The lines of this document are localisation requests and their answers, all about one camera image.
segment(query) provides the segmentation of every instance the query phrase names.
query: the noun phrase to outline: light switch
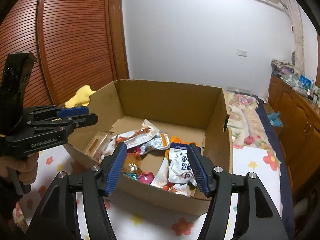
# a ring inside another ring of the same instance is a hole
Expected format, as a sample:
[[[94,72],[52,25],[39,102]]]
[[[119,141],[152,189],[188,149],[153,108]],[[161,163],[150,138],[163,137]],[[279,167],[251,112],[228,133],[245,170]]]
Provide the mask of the light switch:
[[[237,55],[238,56],[242,56],[242,57],[246,57],[247,56],[247,51],[246,50],[242,50],[242,49],[237,49]]]

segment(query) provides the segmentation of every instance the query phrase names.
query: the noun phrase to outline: metal screw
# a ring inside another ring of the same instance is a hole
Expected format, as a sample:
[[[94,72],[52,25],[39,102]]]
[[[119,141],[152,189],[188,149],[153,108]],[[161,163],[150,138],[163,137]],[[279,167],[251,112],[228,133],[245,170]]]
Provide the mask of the metal screw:
[[[223,168],[221,168],[220,166],[217,166],[214,168],[214,171],[217,173],[221,173],[221,172],[223,172]]]
[[[257,174],[255,174],[254,172],[249,172],[249,177],[251,179],[255,179],[257,177]]]
[[[61,171],[61,172],[58,173],[58,177],[59,178],[64,178],[66,176],[66,174],[67,173],[65,171]]]
[[[91,167],[91,170],[92,171],[98,171],[98,170],[100,170],[100,166],[99,165],[94,165],[94,166]]]

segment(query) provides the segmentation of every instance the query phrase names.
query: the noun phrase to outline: cabinet handle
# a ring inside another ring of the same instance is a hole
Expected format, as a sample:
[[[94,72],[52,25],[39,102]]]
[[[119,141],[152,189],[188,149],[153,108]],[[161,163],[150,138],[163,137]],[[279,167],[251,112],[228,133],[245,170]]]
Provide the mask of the cabinet handle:
[[[311,130],[311,125],[309,125],[309,129],[308,129],[308,131],[306,133],[306,136],[308,136],[308,133],[310,132],[310,130]]]
[[[305,126],[304,129],[303,129],[303,132],[306,131],[306,128],[307,128],[308,124],[309,124],[309,122],[307,122],[306,126]]]

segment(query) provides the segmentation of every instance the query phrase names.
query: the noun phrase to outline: floral bedspread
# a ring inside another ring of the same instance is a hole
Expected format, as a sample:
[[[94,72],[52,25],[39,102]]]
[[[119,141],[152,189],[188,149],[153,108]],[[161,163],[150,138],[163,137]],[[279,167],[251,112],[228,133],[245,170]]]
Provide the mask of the floral bedspread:
[[[251,96],[226,92],[226,101],[230,117],[228,127],[232,130],[234,147],[254,147],[267,150],[268,155],[263,158],[273,171],[279,171],[281,162],[276,157],[260,118],[255,111],[258,101]]]
[[[253,97],[229,92],[225,95],[230,111],[228,126],[234,139],[234,173],[245,175],[250,171],[256,172],[274,203],[277,203],[279,211],[279,161],[255,111],[258,102]],[[76,174],[84,171],[63,146],[40,152],[38,163],[38,175],[31,192],[23,196],[13,212],[16,224],[24,231],[57,173],[66,171],[68,174]],[[157,207],[120,190],[115,190],[110,197],[105,198],[104,203],[118,240],[128,239],[128,236],[137,239],[197,239],[206,216],[188,215]],[[77,211],[81,237],[89,240],[81,193],[77,193]],[[232,239],[236,212],[237,194],[233,193],[225,240]]]

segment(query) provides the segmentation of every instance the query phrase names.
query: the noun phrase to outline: human hand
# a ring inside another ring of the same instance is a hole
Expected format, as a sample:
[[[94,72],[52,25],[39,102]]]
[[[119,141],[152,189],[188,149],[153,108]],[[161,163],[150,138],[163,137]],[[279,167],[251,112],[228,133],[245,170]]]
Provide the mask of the human hand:
[[[12,156],[0,157],[0,177],[8,179],[8,169],[12,168],[20,172],[19,180],[23,184],[32,184],[36,180],[38,168],[39,153],[34,153],[28,156],[24,161],[18,160]]]

